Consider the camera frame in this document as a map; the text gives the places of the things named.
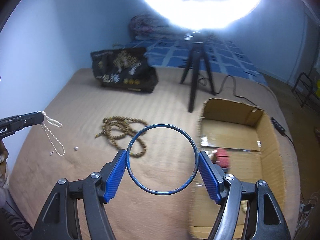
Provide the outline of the left gloved hand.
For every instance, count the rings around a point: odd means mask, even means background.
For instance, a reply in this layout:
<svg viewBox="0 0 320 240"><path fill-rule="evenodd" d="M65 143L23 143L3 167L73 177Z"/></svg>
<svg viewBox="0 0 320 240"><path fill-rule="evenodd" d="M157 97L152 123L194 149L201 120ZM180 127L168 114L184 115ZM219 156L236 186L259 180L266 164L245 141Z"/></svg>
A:
<svg viewBox="0 0 320 240"><path fill-rule="evenodd" d="M4 142L1 141L0 145L0 174L1 174L1 181L0 181L0 191L1 191L1 199L0 199L0 205L1 207L5 206L5 201L7 198L7 189L9 186L9 170L7 167L7 158L9 156L9 152L7 148L4 145Z"/></svg>

